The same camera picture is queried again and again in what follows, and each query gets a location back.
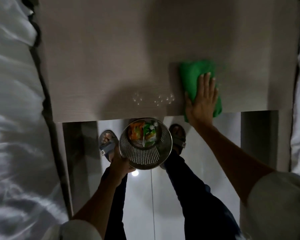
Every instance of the stainless steel basket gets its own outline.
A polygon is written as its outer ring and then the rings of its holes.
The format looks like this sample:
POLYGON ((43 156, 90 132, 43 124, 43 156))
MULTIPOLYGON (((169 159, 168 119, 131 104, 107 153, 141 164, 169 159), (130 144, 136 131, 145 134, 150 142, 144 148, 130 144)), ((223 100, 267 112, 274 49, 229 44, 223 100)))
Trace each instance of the stainless steel basket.
POLYGON ((153 169, 162 164, 170 155, 172 149, 172 137, 169 129, 154 118, 137 119, 130 123, 122 132, 119 140, 119 149, 123 157, 130 159, 130 166, 141 169, 153 169), (143 147, 142 141, 131 141, 128 136, 128 129, 132 123, 157 122, 156 141, 154 145, 143 147))

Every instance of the person's left hand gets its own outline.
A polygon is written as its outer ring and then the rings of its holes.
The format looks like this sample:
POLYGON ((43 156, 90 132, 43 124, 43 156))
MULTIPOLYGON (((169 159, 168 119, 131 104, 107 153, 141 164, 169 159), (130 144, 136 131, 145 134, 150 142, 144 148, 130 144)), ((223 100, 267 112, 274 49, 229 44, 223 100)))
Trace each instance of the person's left hand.
POLYGON ((120 154, 119 147, 116 146, 114 149, 114 157, 109 167, 109 176, 115 181, 116 186, 121 184, 121 180, 126 176, 127 173, 131 173, 136 169, 130 167, 129 159, 123 158, 120 154))

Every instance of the white sleeve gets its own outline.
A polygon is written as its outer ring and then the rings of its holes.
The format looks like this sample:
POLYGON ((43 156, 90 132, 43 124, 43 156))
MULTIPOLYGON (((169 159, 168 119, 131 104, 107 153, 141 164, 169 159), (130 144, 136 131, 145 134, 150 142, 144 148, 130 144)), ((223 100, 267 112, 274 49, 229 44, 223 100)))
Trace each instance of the white sleeve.
POLYGON ((300 239, 300 176, 274 172, 262 177, 248 197, 252 239, 300 239))
POLYGON ((83 220, 70 220, 47 230, 42 240, 102 240, 99 232, 83 220))

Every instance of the green microfiber towel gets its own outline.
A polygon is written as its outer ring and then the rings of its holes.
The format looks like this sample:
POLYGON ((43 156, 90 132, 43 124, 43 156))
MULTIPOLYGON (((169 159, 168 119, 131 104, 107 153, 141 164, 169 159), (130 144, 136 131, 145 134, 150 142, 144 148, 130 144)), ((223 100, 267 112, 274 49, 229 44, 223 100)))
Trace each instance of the green microfiber towel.
MULTIPOLYGON (((188 92, 189 98, 194 101, 197 94, 197 80, 201 74, 211 72, 211 78, 214 77, 215 66, 210 60, 200 60, 194 62, 182 62, 179 66, 179 74, 182 80, 183 88, 188 92)), ((218 97, 213 117, 217 117, 222 112, 221 98, 218 97)))

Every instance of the jeans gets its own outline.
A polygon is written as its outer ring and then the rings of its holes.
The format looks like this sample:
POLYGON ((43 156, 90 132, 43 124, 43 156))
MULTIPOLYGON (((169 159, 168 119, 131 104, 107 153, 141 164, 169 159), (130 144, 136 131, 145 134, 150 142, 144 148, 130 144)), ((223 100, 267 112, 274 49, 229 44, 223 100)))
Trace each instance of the jeans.
MULTIPOLYGON (((210 192, 184 159, 172 150, 164 162, 184 215, 185 239, 236 239, 241 231, 232 213, 210 192)), ((122 223, 127 175, 117 187, 108 221, 105 240, 126 239, 122 223)))

